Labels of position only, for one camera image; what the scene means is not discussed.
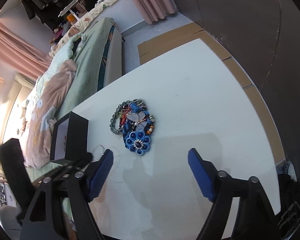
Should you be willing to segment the black jewelry box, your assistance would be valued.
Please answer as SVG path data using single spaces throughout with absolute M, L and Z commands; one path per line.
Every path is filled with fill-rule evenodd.
M 89 121 L 69 112 L 55 123 L 51 142 L 50 161 L 65 164 L 87 152 Z

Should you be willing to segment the peach plush blanket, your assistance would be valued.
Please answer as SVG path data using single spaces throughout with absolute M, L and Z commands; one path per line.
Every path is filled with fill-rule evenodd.
M 60 70 L 48 81 L 31 116 L 26 146 L 23 148 L 24 164 L 41 168 L 50 161 L 55 114 L 61 107 L 75 77 L 77 66 L 66 60 Z

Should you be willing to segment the blue flower knot ornament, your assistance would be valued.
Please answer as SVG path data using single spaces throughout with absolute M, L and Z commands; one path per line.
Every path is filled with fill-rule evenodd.
M 147 111 L 142 99 L 128 103 L 120 119 L 125 147 L 139 156 L 151 148 L 151 135 L 155 128 L 155 117 Z

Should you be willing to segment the pink curtain by window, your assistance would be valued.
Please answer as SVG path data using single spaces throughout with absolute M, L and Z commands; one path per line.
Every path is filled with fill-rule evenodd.
M 51 64 L 51 57 L 26 42 L 0 22 L 0 60 L 35 80 Z

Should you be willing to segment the white side table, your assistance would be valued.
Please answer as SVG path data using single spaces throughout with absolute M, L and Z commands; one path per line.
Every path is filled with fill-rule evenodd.
M 110 131 L 116 107 L 142 98 L 155 117 L 143 156 Z M 90 208 L 104 235 L 118 239 L 195 239 L 211 203 L 188 165 L 201 157 L 234 178 L 256 176 L 275 213 L 281 209 L 273 153 L 245 91 L 200 39 L 139 66 L 75 107 L 88 119 L 89 152 L 113 151 L 114 164 Z

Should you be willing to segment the green bed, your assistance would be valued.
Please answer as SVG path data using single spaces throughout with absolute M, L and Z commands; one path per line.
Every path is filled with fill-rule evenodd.
M 77 66 L 77 72 L 64 102 L 55 114 L 56 120 L 122 75 L 121 34 L 115 28 L 115 21 L 109 17 L 94 19 L 82 34 L 86 39 L 74 43 L 74 55 L 71 58 Z M 32 113 L 25 111 L 27 122 Z

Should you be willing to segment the flattened cardboard sheet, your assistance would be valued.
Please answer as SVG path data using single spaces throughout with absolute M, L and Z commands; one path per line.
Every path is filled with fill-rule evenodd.
M 138 45 L 140 64 L 144 64 L 174 48 L 197 39 L 202 40 L 209 47 L 209 50 L 225 64 L 245 91 L 264 127 L 275 164 L 277 166 L 283 164 L 286 158 L 282 142 L 273 117 L 258 88 L 232 55 L 199 25 L 189 23 L 142 42 Z

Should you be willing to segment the dark brown wardrobe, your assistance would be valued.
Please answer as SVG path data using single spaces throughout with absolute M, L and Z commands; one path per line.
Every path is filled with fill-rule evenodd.
M 239 62 L 300 171 L 300 11 L 292 0 L 174 0 Z

